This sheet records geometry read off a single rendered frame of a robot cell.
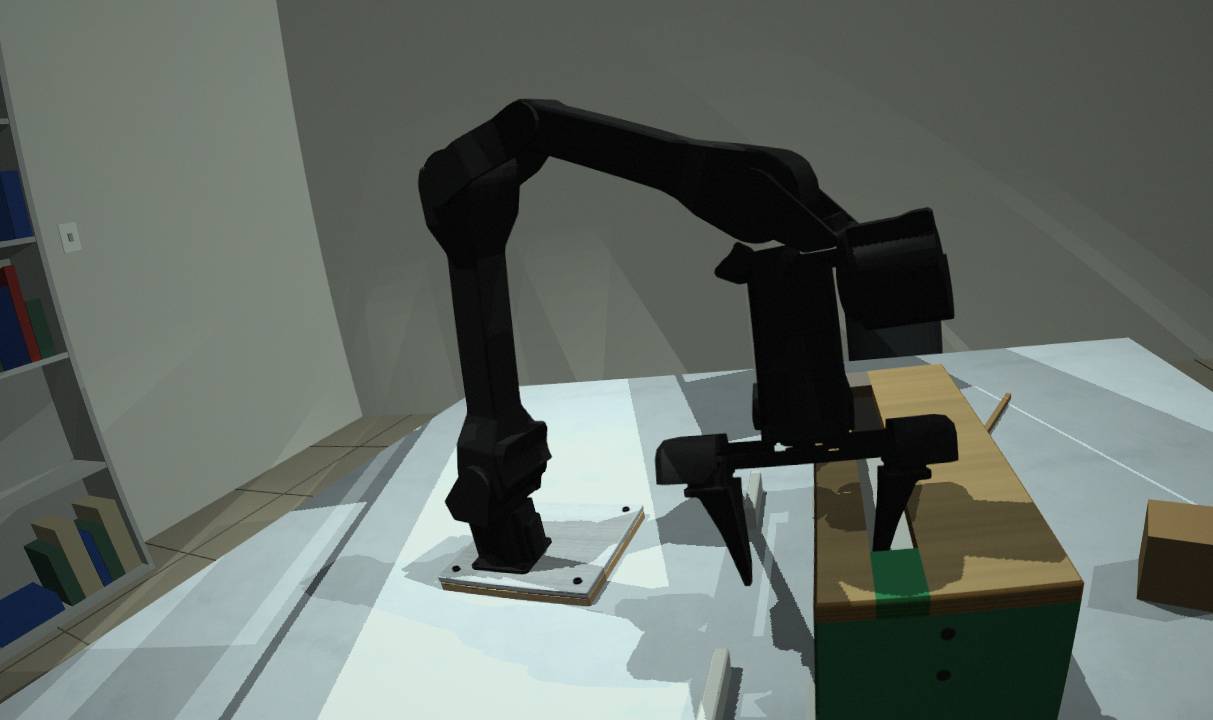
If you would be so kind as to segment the brown wooden stick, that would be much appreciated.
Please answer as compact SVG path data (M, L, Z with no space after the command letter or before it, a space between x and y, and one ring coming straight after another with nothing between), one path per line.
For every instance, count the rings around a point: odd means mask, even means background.
M998 406L995 407L993 415L990 416L987 423L984 425L989 433L991 432L991 429L993 429L996 421L1000 421L1000 416L1004 413L1004 408L1007 407L1009 401L1010 401L1010 393L1007 393L1007 395L1002 398L1002 401L1000 401Z

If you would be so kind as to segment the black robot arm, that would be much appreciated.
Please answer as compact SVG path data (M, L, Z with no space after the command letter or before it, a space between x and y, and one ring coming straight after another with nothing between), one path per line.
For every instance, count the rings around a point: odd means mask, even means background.
M665 192L735 240L785 242L734 242L714 269L747 282L754 343L842 335L836 290L865 331L955 316L932 208L858 223L797 152L687 138L559 99L509 102L418 170L426 225L449 258L466 398L445 503L469 522L473 570L526 575L552 543L528 497L552 455L545 421L522 406L505 258L520 184L548 156Z

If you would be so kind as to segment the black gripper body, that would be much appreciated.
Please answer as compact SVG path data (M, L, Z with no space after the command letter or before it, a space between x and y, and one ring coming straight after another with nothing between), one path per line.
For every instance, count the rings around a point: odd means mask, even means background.
M664 439L655 455L656 486L728 486L735 470L879 457L888 472L958 461L946 415L885 419L885 429L849 432L842 335L804 335L754 343L761 441L728 442L728 434ZM816 445L815 438L835 438ZM797 447L775 452L780 441ZM828 451L831 448L838 448Z

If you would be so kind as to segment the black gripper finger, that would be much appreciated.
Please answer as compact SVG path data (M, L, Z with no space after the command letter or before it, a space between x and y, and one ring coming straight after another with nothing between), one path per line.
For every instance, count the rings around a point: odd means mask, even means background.
M927 479L932 479L930 468L888 472L884 465L879 465L872 552L890 552L896 525L906 509L909 498L911 498L915 482Z
M738 566L744 585L753 583L751 544L748 544L748 530L746 527L746 512L744 512L742 478L733 478L728 486L711 488L684 488L684 497L697 497L708 516L714 520L719 528L722 539L728 545L731 559Z

